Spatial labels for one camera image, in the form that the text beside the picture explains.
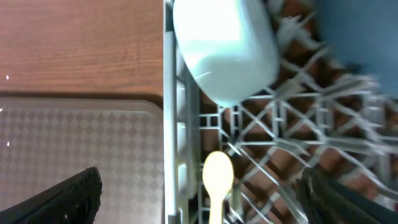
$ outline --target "dish rack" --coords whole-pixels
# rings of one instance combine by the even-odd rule
[[[392,163],[398,153],[398,130],[395,124],[386,122],[394,120],[397,103],[377,93],[377,82],[371,76],[355,76],[345,71],[331,83],[320,84],[312,74],[318,61],[326,62],[334,70],[342,67],[308,31],[314,13],[286,17],[283,16],[286,4],[283,0],[267,2],[268,13],[278,26],[275,36],[284,71],[281,73],[286,78],[277,81],[276,86],[264,87],[264,91],[238,106],[214,106],[211,113],[204,110],[201,113],[200,90],[183,62],[173,32],[173,1],[164,1],[166,223],[207,223],[210,208],[201,170],[208,151],[201,146],[202,140],[207,140],[201,139],[201,134],[209,130],[217,135],[217,146],[210,150],[224,151],[233,164],[241,161],[248,164],[236,176],[227,196],[229,212],[224,216],[225,223],[278,223],[284,221],[281,213],[298,223],[306,223],[292,184],[304,167],[318,167],[324,164],[322,161],[329,161],[330,156],[349,164],[335,174],[341,183],[350,185],[365,178],[377,188],[377,193],[368,197],[394,208],[398,188],[394,187],[397,181]],[[301,65],[290,62],[291,55],[287,53],[297,43],[311,51]],[[347,99],[356,103],[347,104]],[[260,109],[251,110],[249,105],[253,102],[261,105]],[[304,110],[295,106],[306,102],[310,106]],[[254,129],[263,136],[261,140],[249,138]],[[300,134],[302,130],[310,134]],[[261,148],[262,156],[255,155],[255,148]],[[268,166],[282,154],[294,160],[283,177]],[[255,179],[270,186],[263,189],[267,192],[264,198],[258,198],[247,187]]]

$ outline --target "spoon handle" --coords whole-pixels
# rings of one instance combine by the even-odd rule
[[[210,198],[210,219],[209,224],[223,223],[223,202],[221,198]]]

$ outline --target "dish rack grid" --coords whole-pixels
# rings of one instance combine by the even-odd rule
[[[216,130],[218,148],[231,158],[243,157],[252,164],[246,173],[234,181],[234,187],[227,196],[229,213],[225,223],[258,223],[260,220],[273,223],[269,213],[278,199],[284,201],[291,215],[298,223],[306,223],[307,218],[295,199],[292,182],[300,176],[300,171],[292,174],[286,181],[264,168],[277,151],[288,152],[302,164],[302,167],[315,167],[321,156],[328,150],[336,150],[340,156],[354,165],[353,169],[339,176],[339,181],[347,183],[359,175],[366,175],[379,190],[377,202],[393,209],[398,200],[397,181],[391,170],[391,157],[398,153],[398,131],[394,128],[385,130],[386,110],[398,113],[398,104],[377,93],[377,83],[371,77],[354,76],[346,73],[330,86],[320,86],[308,73],[308,69],[317,60],[326,60],[333,67],[340,67],[329,54],[328,48],[321,42],[310,38],[303,27],[314,16],[281,17],[284,1],[268,1],[267,10],[279,29],[276,33],[280,52],[285,52],[292,41],[300,42],[314,51],[308,62],[300,67],[281,58],[281,67],[295,75],[275,89],[268,87],[251,96],[249,101],[266,100],[267,104],[255,114],[249,111],[244,102],[240,105],[223,108],[217,106],[215,113],[200,113],[200,91],[189,74],[173,32],[173,1],[164,2],[164,158],[165,158],[165,218],[166,223],[206,223],[205,190],[201,182],[203,158],[201,157],[200,131]],[[341,104],[338,99],[353,96],[361,101],[361,108],[354,110]],[[290,100],[308,98],[312,103],[306,111],[300,111],[291,105]],[[335,124],[335,111],[349,116],[342,125]],[[290,125],[289,116],[298,121]],[[229,130],[223,122],[229,116]],[[251,118],[248,125],[243,125],[243,116]],[[269,124],[262,118],[267,116]],[[254,126],[260,126],[265,141],[248,141],[245,135]],[[297,130],[306,126],[314,134],[312,139],[298,139]],[[345,132],[359,128],[362,138],[347,137]],[[250,146],[268,146],[263,158],[252,157]],[[309,154],[310,148],[316,148]],[[277,186],[267,201],[259,202],[248,195],[247,189],[241,190],[245,183],[257,173],[263,173]],[[190,200],[197,198],[197,210],[193,210]],[[247,216],[242,204],[246,203],[255,211]]]

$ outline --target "wood grain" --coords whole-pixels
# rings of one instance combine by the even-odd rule
[[[0,91],[161,96],[162,13],[159,0],[0,0]]]

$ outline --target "yellow spoon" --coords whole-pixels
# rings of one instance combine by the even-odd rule
[[[222,224],[224,198],[234,180],[231,159],[221,151],[210,153],[203,166],[202,179],[210,196],[209,224]]]

